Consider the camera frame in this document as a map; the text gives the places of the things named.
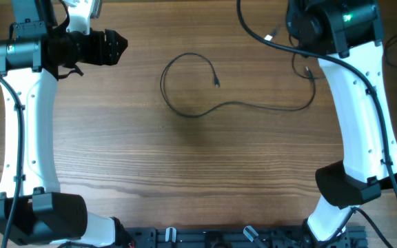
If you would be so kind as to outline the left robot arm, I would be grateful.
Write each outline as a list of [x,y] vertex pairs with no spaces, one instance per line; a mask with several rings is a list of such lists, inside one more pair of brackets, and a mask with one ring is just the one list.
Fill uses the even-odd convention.
[[51,1],[13,1],[15,20],[0,41],[0,84],[5,103],[5,156],[0,182],[2,246],[134,247],[119,219],[87,210],[65,194],[53,150],[53,109],[59,68],[80,74],[80,63],[115,65],[128,46],[114,30],[95,31],[97,0],[62,3],[58,22]]

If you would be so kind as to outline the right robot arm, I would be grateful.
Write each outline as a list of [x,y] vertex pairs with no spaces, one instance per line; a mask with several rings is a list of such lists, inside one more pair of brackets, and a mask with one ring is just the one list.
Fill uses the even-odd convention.
[[397,142],[383,83],[383,24],[376,1],[290,1],[287,30],[319,56],[344,158],[316,171],[321,198],[307,219],[315,242],[343,230],[352,208],[397,188]]

